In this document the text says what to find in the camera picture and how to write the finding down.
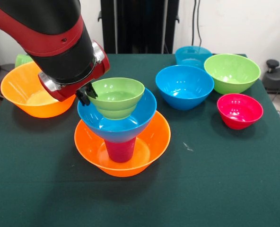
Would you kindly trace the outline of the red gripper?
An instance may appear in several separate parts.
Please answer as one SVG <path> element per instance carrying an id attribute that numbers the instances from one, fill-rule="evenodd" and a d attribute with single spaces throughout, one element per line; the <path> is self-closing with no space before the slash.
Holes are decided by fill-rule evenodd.
<path id="1" fill-rule="evenodd" d="M 45 90 L 58 101 L 64 101 L 76 95 L 82 106 L 90 105 L 88 97 L 96 99 L 98 94 L 93 88 L 92 81 L 100 78 L 110 69 L 110 63 L 103 48 L 95 41 L 92 42 L 94 62 L 89 64 L 90 69 L 86 70 L 85 76 L 72 83 L 57 82 L 44 72 L 39 72 L 40 83 Z"/>

